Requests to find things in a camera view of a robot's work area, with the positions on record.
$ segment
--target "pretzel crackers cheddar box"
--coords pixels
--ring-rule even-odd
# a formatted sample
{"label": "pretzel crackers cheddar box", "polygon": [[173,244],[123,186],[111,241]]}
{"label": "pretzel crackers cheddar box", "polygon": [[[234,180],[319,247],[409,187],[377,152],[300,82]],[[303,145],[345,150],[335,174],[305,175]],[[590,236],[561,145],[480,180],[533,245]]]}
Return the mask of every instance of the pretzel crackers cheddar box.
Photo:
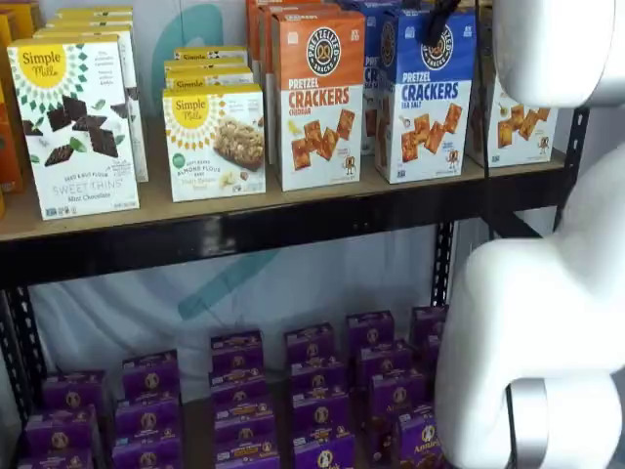
{"label": "pretzel crackers cheddar box", "polygon": [[444,467],[434,409],[430,405],[400,415],[394,432],[399,467]]}
{"label": "pretzel crackers cheddar box", "polygon": [[117,403],[115,430],[130,436],[143,430],[179,426],[180,406],[177,392],[145,393]]}
{"label": "pretzel crackers cheddar box", "polygon": [[279,469],[280,454],[275,435],[234,441],[215,447],[215,469],[253,467],[254,469]]}
{"label": "pretzel crackers cheddar box", "polygon": [[162,466],[178,462],[183,458],[180,430],[172,426],[118,438],[112,456],[116,468]]}
{"label": "pretzel crackers cheddar box", "polygon": [[274,430],[273,406],[268,397],[215,405],[215,443],[260,437]]}
{"label": "pretzel crackers cheddar box", "polygon": [[362,347],[392,342],[395,338],[395,320],[390,311],[349,315],[345,321],[351,358],[356,358]]}
{"label": "pretzel crackers cheddar box", "polygon": [[346,427],[322,426],[295,434],[295,469],[354,469],[355,437]]}
{"label": "pretzel crackers cheddar box", "polygon": [[375,154],[375,134],[378,117],[378,61],[380,35],[385,11],[401,6],[401,0],[377,2],[345,2],[346,10],[356,10],[366,16],[364,29],[364,92],[362,93],[362,150],[361,156]]}
{"label": "pretzel crackers cheddar box", "polygon": [[144,136],[144,124],[139,102],[139,88],[137,87],[137,72],[135,72],[135,56],[133,52],[132,26],[119,24],[111,26],[89,26],[84,23],[69,22],[72,25],[58,25],[57,27],[45,27],[35,33],[36,38],[52,38],[66,36],[99,36],[102,34],[115,34],[119,38],[119,54],[121,59],[121,71],[124,86],[128,94],[128,109],[133,155],[135,157],[135,172],[137,181],[147,181],[146,163],[146,138]]}
{"label": "pretzel crackers cheddar box", "polygon": [[291,364],[291,392],[299,393],[311,388],[333,388],[346,385],[345,365],[336,357],[316,357]]}
{"label": "pretzel crackers cheddar box", "polygon": [[292,397],[294,431],[316,425],[350,426],[350,399],[341,386],[314,388]]}
{"label": "pretzel crackers cheddar box", "polygon": [[8,54],[43,219],[139,208],[117,36],[22,39]]}
{"label": "pretzel crackers cheddar box", "polygon": [[235,368],[262,368],[261,331],[256,329],[211,337],[211,352],[214,372]]}
{"label": "pretzel crackers cheddar box", "polygon": [[[482,8],[480,19],[484,44],[492,44],[492,11]],[[485,117],[488,164],[491,168],[549,161],[556,133],[558,111],[548,107],[524,106],[510,98],[501,87],[495,70],[492,48],[482,52],[486,105],[479,105],[479,87],[471,100],[467,152],[483,166],[482,120]]]}
{"label": "pretzel crackers cheddar box", "polygon": [[174,51],[176,60],[203,61],[205,59],[222,59],[226,57],[239,57],[246,66],[247,51],[243,46],[203,46],[203,47],[179,47]]}
{"label": "pretzel crackers cheddar box", "polygon": [[271,20],[284,191],[359,181],[364,16]]}
{"label": "pretzel crackers cheddar box", "polygon": [[329,322],[286,332],[284,342],[286,359],[289,363],[304,362],[315,357],[330,357],[336,354],[334,329]]}
{"label": "pretzel crackers cheddar box", "polygon": [[175,350],[125,360],[121,368],[126,399],[143,393],[180,390],[178,353]]}
{"label": "pretzel crackers cheddar box", "polygon": [[429,13],[384,14],[376,166],[390,183],[458,176],[476,49],[475,15],[457,10],[435,48],[419,42]]}
{"label": "pretzel crackers cheddar box", "polygon": [[215,404],[239,403],[260,398],[268,392],[261,368],[236,368],[228,372],[211,373],[209,381]]}

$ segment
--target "shelf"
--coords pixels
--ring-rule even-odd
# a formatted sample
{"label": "shelf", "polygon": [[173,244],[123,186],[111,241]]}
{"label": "shelf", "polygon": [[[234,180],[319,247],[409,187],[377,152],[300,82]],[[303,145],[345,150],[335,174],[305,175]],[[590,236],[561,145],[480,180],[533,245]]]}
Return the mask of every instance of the shelf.
{"label": "shelf", "polygon": [[[483,170],[470,158],[459,177],[401,185],[389,185],[368,160],[359,183],[296,192],[282,192],[271,168],[265,194],[173,203],[164,143],[152,139],[148,149],[150,181],[140,184],[139,210],[44,222],[32,182],[26,193],[6,196],[0,286],[144,269],[483,213]],[[568,179],[563,154],[556,150],[549,163],[496,169],[491,175],[493,209],[500,211],[556,204]]]}

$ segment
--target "brand logo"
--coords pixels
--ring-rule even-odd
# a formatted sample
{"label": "brand logo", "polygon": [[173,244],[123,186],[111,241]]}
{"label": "brand logo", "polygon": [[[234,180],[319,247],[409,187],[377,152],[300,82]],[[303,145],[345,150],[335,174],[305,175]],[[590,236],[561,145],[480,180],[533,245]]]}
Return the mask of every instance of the brand logo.
{"label": "brand logo", "polygon": [[451,54],[453,53],[453,34],[449,26],[445,27],[440,39],[435,47],[421,46],[421,57],[427,68],[430,70],[441,70],[444,68]]}
{"label": "brand logo", "polygon": [[341,61],[339,36],[329,27],[320,27],[309,37],[307,55],[309,67],[316,75],[329,75]]}

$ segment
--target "pretzelized logo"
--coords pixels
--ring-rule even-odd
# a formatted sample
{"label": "pretzelized logo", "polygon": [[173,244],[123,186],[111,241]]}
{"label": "pretzelized logo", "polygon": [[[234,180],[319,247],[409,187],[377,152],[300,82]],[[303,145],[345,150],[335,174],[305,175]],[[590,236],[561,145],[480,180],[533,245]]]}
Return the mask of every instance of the pretzelized logo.
{"label": "pretzelized logo", "polygon": [[341,60],[341,41],[334,30],[320,27],[309,37],[307,47],[309,67],[319,76],[334,71]]}

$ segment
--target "pretzel crackers box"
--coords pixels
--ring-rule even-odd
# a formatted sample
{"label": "pretzel crackers box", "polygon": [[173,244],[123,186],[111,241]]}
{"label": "pretzel crackers box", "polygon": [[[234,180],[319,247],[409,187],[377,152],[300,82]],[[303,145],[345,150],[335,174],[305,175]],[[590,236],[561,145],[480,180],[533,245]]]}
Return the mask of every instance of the pretzel crackers box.
{"label": "pretzel crackers box", "polygon": [[[492,11],[480,13],[484,44],[492,42]],[[548,107],[530,107],[510,98],[501,87],[495,70],[492,48],[482,51],[486,112],[480,108],[479,89],[472,93],[467,152],[478,164],[484,164],[482,125],[485,117],[488,165],[491,168],[549,161],[556,133],[558,111]]]}
{"label": "pretzel crackers box", "polygon": [[419,42],[429,13],[384,15],[376,166],[390,183],[458,176],[476,49],[475,15],[457,10],[436,47]]}
{"label": "pretzel crackers box", "polygon": [[364,16],[281,13],[271,35],[282,189],[359,181]]}

